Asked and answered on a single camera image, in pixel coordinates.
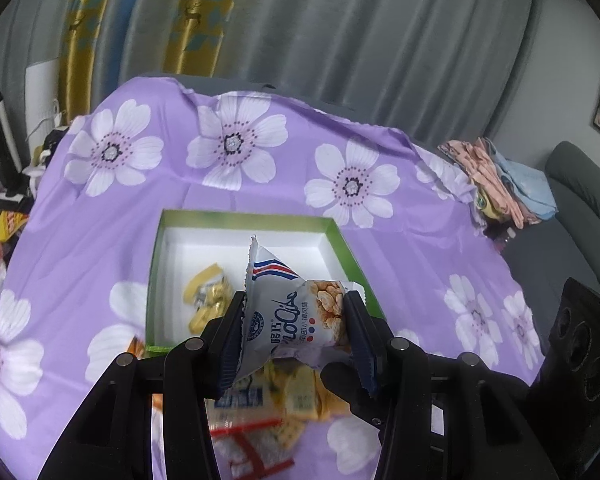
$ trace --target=light blue cloth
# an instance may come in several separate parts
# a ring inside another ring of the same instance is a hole
[[[541,220],[552,218],[558,208],[546,175],[535,168],[507,160],[493,142],[483,139],[502,183]]]

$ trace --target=gold wrapped candy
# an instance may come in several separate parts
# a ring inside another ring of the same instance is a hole
[[[200,335],[206,324],[224,316],[234,296],[234,290],[218,264],[197,273],[186,286],[183,300],[196,308],[189,321],[189,331]]]

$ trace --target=round blue logo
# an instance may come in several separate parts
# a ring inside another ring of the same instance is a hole
[[[263,327],[264,318],[262,317],[262,314],[259,312],[254,312],[253,317],[251,318],[251,324],[249,326],[249,335],[247,336],[247,341],[256,339],[262,332]]]

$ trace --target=red and blue stripe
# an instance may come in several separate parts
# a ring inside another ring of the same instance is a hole
[[[289,269],[280,260],[266,260],[264,262],[256,262],[253,264],[253,276],[251,277],[253,281],[257,280],[261,276],[268,275],[280,276],[281,278],[285,278],[287,280],[299,278],[295,272]]]

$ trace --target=gray sofa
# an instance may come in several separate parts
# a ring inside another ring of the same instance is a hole
[[[503,251],[533,311],[543,352],[565,280],[573,277],[600,294],[600,168],[565,141],[555,147],[544,171],[557,215],[525,227]]]

